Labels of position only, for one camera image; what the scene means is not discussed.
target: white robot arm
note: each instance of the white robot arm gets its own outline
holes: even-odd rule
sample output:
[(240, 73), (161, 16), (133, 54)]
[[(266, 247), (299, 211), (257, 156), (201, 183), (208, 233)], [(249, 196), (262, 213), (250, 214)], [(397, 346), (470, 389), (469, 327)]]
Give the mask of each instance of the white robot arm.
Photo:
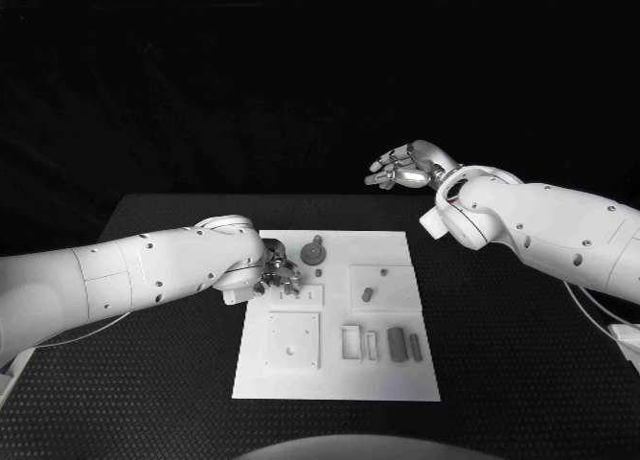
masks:
[(429, 142), (394, 149), (365, 183), (430, 186), (434, 208), (420, 222), (434, 239), (450, 233), (470, 249), (505, 244), (522, 263), (560, 280), (640, 305), (640, 211), (508, 172), (459, 165)]
[(57, 251), (0, 257), (0, 369), (25, 349), (83, 324), (208, 287), (228, 305), (270, 285), (299, 292), (296, 265), (241, 216)]

